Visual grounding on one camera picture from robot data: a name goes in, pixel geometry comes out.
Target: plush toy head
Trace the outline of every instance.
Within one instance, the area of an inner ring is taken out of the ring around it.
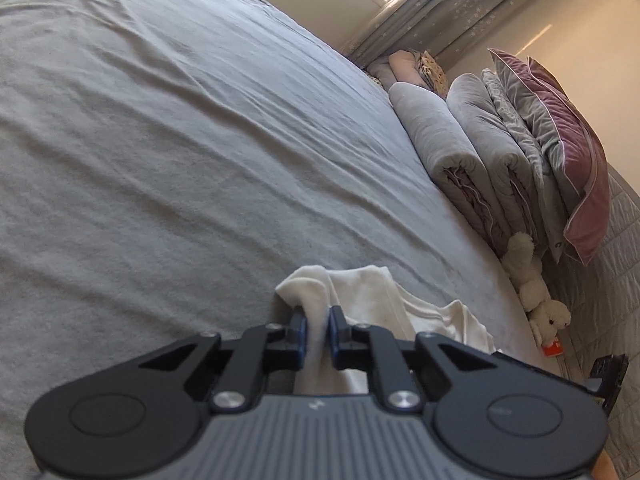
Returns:
[[[571,322],[571,313],[564,303],[546,300],[529,313],[529,324],[538,346],[549,346],[558,330]]]

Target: gray ribbed plate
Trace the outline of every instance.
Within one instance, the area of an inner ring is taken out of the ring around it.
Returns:
[[[265,396],[251,412],[217,416],[193,449],[138,480],[479,478],[443,455],[419,418],[382,412],[369,396]]]

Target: gray folded blanket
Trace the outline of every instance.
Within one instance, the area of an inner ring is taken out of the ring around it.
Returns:
[[[489,246],[504,254],[509,225],[482,160],[446,102],[403,82],[391,87],[389,100],[431,179]]]
[[[485,69],[482,71],[482,82],[492,99],[500,120],[529,162],[538,194],[538,208],[548,240],[548,247],[557,262],[564,250],[564,226],[568,221],[558,190],[558,183],[542,149],[505,94],[498,76],[491,70]]]
[[[447,105],[482,160],[512,233],[528,233],[543,252],[547,241],[531,166],[502,122],[484,83],[473,74],[451,85]]]

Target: bed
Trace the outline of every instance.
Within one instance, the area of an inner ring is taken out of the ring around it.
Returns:
[[[279,319],[305,264],[388,266],[545,365],[386,94],[266,2],[0,0],[0,30],[2,478],[45,391]]]

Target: white logo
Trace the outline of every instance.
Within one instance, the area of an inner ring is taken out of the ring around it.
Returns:
[[[309,407],[315,411],[319,410],[323,406],[326,406],[326,404],[321,399],[314,399],[313,402],[309,403]]]

